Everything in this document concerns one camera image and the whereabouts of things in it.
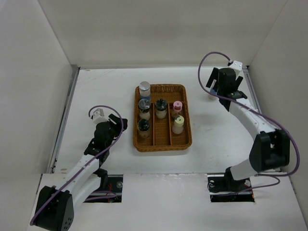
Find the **blue-label silver-lid shaker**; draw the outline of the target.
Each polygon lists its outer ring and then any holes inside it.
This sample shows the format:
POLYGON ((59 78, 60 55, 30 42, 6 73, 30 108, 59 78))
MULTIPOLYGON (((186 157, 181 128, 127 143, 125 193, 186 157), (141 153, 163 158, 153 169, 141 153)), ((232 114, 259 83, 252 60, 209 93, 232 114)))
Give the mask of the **blue-label silver-lid shaker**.
POLYGON ((151 85, 147 81, 143 81, 139 84, 139 93, 141 99, 151 100, 151 85))

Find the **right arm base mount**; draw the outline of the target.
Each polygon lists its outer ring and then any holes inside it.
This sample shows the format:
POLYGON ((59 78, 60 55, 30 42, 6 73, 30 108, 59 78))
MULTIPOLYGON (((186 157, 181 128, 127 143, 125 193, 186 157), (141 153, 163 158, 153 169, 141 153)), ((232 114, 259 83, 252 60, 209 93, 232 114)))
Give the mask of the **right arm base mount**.
POLYGON ((254 194, 251 180, 233 181, 226 183, 224 174, 208 174, 207 188, 212 203, 231 203, 231 202, 254 202, 254 194))

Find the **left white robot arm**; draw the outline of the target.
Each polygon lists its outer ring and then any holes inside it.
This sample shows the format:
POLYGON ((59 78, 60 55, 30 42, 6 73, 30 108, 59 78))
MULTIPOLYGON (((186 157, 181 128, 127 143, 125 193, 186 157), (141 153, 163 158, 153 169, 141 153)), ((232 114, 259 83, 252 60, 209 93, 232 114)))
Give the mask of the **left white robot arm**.
POLYGON ((106 190, 108 176, 101 166, 110 147, 127 129, 128 121, 114 114, 105 118, 98 110, 91 118, 96 125, 94 137, 78 163, 59 183, 40 190, 30 225, 48 231, 67 231, 73 223, 74 210, 95 190, 106 190))

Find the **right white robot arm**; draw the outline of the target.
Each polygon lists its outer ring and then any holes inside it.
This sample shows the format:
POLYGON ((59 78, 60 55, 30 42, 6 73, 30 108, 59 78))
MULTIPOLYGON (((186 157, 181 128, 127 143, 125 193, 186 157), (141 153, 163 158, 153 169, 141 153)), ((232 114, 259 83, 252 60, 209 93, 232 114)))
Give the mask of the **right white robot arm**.
POLYGON ((254 139, 248 158, 228 167, 222 177, 208 177, 210 192, 238 192, 251 187, 250 177, 284 167, 290 161, 290 139, 259 115, 248 97, 238 89, 243 77, 232 68, 213 68, 207 87, 213 87, 219 102, 235 116, 254 139))

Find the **black-lid glass jar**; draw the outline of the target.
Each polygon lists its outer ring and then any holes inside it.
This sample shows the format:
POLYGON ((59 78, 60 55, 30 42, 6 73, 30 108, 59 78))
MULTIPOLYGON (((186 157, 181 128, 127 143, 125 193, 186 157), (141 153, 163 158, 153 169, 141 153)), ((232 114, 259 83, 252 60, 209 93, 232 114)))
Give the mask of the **black-lid glass jar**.
POLYGON ((141 119, 137 124, 137 130, 141 138, 148 138, 150 134, 150 122, 146 119, 141 119))

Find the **yellow-lid condiment bottle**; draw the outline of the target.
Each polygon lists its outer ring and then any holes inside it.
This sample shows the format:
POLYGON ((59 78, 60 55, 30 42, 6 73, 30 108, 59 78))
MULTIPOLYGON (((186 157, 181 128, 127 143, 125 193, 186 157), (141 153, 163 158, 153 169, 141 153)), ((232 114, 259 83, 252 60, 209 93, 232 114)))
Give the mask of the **yellow-lid condiment bottle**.
POLYGON ((175 134, 181 134, 184 130, 184 117, 181 115, 177 115, 174 118, 174 124, 172 126, 172 131, 175 134))

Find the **blue-label beige-lid shaker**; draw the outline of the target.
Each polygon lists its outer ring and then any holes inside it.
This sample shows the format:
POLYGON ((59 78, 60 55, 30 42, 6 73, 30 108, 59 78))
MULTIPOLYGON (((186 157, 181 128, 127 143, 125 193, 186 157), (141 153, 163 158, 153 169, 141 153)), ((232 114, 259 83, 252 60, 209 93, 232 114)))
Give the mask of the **blue-label beige-lid shaker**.
POLYGON ((208 98, 210 100, 216 100, 217 99, 217 92, 214 89, 210 89, 210 93, 208 94, 208 98))

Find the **black-knob glass grinder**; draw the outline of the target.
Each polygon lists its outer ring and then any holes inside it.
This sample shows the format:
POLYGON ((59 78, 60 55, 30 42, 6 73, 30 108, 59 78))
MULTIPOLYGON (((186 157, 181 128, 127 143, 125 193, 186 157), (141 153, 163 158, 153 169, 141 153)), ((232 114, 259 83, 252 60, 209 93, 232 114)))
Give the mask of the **black-knob glass grinder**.
POLYGON ((155 102, 155 115, 159 119, 163 119, 167 115, 167 101, 159 99, 155 102))

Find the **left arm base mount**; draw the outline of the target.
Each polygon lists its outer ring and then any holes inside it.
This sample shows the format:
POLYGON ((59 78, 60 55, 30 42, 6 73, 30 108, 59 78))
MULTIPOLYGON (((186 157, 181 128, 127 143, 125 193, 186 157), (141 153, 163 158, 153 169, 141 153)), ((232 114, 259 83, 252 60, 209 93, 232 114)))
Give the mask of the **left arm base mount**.
POLYGON ((107 170, 94 172, 101 179, 98 189, 88 196, 85 203, 121 203, 124 183, 123 175, 109 175, 107 170))

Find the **pink-lid condiment bottle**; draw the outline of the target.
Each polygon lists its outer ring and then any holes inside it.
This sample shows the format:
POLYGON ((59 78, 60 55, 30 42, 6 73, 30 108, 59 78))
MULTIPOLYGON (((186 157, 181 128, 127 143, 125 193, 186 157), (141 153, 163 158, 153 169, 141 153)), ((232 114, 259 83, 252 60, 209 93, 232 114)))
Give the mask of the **pink-lid condiment bottle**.
POLYGON ((176 116, 179 116, 181 115, 182 113, 182 107, 183 107, 183 104, 181 101, 175 101, 173 103, 173 108, 172 108, 172 111, 171 111, 171 116, 173 118, 175 118, 176 116))

